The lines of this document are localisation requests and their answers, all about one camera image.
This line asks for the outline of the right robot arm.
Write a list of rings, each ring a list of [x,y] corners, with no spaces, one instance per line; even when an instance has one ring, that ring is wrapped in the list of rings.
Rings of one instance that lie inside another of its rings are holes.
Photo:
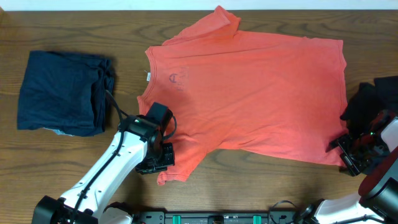
[[[320,200],[295,214],[294,223],[397,223],[397,114],[381,111],[365,133],[330,143],[340,148],[351,176],[364,174],[358,192]]]

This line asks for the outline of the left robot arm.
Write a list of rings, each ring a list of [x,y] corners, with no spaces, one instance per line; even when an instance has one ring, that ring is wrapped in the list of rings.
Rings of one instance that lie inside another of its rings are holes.
[[[132,170],[152,174],[175,164],[166,127],[175,121],[167,106],[153,103],[145,115],[121,118],[114,138],[93,167],[58,199],[44,196],[32,223],[133,223],[134,216],[110,199]]]

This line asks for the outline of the coral red t-shirt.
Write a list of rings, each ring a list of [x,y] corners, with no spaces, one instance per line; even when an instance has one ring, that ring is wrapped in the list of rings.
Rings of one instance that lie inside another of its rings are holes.
[[[161,103],[175,165],[157,182],[186,181],[215,149],[341,166],[330,141],[346,131],[343,41],[239,29],[217,7],[163,44],[146,50],[150,78],[140,113]]]

